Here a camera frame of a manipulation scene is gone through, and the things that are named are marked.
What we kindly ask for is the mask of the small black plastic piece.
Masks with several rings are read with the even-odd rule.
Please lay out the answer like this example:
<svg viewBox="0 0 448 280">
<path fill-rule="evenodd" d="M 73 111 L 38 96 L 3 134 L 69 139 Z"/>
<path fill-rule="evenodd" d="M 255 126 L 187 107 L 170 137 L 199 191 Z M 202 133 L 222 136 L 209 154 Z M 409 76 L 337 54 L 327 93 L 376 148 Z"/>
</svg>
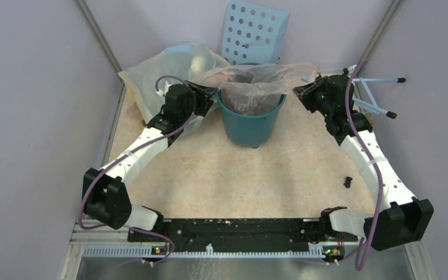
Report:
<svg viewBox="0 0 448 280">
<path fill-rule="evenodd" d="M 346 176 L 346 177 L 344 178 L 343 186 L 344 186 L 345 188 L 350 188 L 350 187 L 351 187 L 351 183 L 352 183 L 352 177 Z"/>
</svg>

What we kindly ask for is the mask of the large translucent filled bag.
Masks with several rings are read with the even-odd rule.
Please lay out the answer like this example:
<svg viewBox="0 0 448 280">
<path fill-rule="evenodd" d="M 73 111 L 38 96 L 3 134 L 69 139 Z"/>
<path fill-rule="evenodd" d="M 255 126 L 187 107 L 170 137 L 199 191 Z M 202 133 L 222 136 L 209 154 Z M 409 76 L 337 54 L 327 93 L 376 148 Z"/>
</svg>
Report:
<svg viewBox="0 0 448 280">
<path fill-rule="evenodd" d="M 125 85 L 134 92 L 134 99 L 145 123 L 148 123 L 165 103 L 170 85 L 178 84 L 173 78 L 164 78 L 155 86 L 161 76 L 171 75 L 182 80 L 197 83 L 199 76 L 214 68 L 229 67 L 220 55 L 199 43 L 186 43 L 168 47 L 159 54 L 136 66 L 118 73 Z"/>
</svg>

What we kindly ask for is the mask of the aluminium frame rail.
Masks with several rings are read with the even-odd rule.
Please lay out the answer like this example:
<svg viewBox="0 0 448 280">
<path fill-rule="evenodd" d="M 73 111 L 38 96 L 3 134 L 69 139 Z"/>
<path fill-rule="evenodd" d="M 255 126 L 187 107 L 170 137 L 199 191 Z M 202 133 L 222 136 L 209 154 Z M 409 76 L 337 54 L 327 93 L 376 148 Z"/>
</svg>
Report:
<svg viewBox="0 0 448 280">
<path fill-rule="evenodd" d="M 108 161 L 109 153 L 114 141 L 114 134 L 118 119 L 120 117 L 121 105 L 125 97 L 126 88 L 124 82 L 118 77 L 117 72 L 121 71 L 120 63 L 109 46 L 98 17 L 95 15 L 95 4 L 99 1 L 74 1 L 77 10 L 82 16 L 89 29 L 91 38 L 95 45 L 87 49 L 90 54 L 94 51 L 102 53 L 102 66 L 96 66 L 88 74 L 96 78 L 94 83 L 99 89 L 92 97 L 87 98 L 87 104 L 82 106 L 82 111 L 86 117 L 93 116 L 94 123 L 83 125 L 83 136 L 91 137 L 87 147 L 92 148 L 95 156 L 88 165 L 80 169 L 81 173 L 91 167 L 102 167 Z"/>
</svg>

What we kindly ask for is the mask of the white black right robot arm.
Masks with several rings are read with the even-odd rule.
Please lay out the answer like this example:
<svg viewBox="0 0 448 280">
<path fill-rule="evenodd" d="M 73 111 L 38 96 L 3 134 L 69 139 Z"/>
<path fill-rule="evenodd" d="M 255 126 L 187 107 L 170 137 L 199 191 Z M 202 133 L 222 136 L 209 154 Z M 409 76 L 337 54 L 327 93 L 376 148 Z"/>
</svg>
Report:
<svg viewBox="0 0 448 280">
<path fill-rule="evenodd" d="M 354 109 L 354 85 L 346 74 L 318 76 L 314 82 L 293 88 L 311 113 L 324 117 L 325 127 L 351 158 L 375 203 L 372 215 L 344 206 L 321 213 L 318 231 L 335 240 L 341 233 L 363 237 L 382 251 L 420 241 L 434 213 L 428 199 L 418 199 L 385 157 L 367 116 Z"/>
</svg>

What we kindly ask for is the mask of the teal plastic trash bin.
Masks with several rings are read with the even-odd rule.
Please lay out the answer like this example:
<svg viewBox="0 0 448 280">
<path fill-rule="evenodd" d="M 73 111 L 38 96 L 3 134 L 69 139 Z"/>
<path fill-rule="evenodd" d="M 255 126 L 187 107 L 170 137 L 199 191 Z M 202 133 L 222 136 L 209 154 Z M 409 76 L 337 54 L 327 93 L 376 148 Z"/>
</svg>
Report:
<svg viewBox="0 0 448 280">
<path fill-rule="evenodd" d="M 222 111 L 222 121 L 226 136 L 236 145 L 245 148 L 257 149 L 266 143 L 275 128 L 281 107 L 284 105 L 286 95 L 281 95 L 277 106 L 262 115 L 240 115 L 228 109 L 222 94 L 217 94 L 217 101 Z"/>
</svg>

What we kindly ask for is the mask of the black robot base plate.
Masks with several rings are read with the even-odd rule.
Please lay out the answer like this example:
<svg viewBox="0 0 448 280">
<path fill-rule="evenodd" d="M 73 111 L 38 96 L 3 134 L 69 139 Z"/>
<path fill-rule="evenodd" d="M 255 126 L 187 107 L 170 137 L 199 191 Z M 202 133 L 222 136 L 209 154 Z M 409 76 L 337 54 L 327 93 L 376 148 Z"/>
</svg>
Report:
<svg viewBox="0 0 448 280">
<path fill-rule="evenodd" d="M 349 233 L 327 232 L 317 218 L 174 218 L 155 227 L 159 237 L 130 230 L 130 243 L 173 241 L 175 252 L 286 253 L 309 250 L 321 242 L 355 242 Z"/>
</svg>

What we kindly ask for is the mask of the pink plastic trash bag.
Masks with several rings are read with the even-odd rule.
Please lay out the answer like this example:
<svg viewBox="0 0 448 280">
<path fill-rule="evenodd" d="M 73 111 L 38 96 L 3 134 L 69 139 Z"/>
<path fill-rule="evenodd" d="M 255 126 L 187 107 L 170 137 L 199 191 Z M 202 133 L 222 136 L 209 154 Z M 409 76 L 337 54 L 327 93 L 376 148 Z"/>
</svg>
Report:
<svg viewBox="0 0 448 280">
<path fill-rule="evenodd" d="M 243 116 L 258 116 L 275 109 L 293 88 L 312 82 L 321 71 L 311 63 L 234 65 L 214 68 L 192 81 L 220 89 L 222 104 Z"/>
</svg>

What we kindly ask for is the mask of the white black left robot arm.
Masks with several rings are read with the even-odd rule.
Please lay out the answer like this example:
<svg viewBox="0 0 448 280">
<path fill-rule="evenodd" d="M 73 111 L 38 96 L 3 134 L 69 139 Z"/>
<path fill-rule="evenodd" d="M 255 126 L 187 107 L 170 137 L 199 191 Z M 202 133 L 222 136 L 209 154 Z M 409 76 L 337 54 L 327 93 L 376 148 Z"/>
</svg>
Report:
<svg viewBox="0 0 448 280">
<path fill-rule="evenodd" d="M 217 87 L 185 81 L 170 85 L 164 104 L 137 139 L 118 157 L 100 169 L 91 168 L 83 177 L 78 224 L 87 229 L 82 217 L 97 220 L 112 229 L 138 228 L 150 241 L 163 236 L 163 215 L 145 206 L 133 205 L 128 187 L 159 153 L 181 136 L 191 121 L 203 119 L 210 111 Z"/>
</svg>

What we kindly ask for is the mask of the light blue perforated panel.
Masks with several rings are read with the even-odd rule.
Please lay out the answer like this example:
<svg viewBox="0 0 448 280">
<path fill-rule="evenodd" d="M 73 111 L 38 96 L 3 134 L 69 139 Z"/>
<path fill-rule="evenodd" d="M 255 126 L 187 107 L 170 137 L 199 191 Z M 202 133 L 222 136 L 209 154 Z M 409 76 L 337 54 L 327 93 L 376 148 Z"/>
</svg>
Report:
<svg viewBox="0 0 448 280">
<path fill-rule="evenodd" d="M 244 1 L 230 1 L 221 56 L 232 65 L 279 62 L 291 13 Z"/>
</svg>

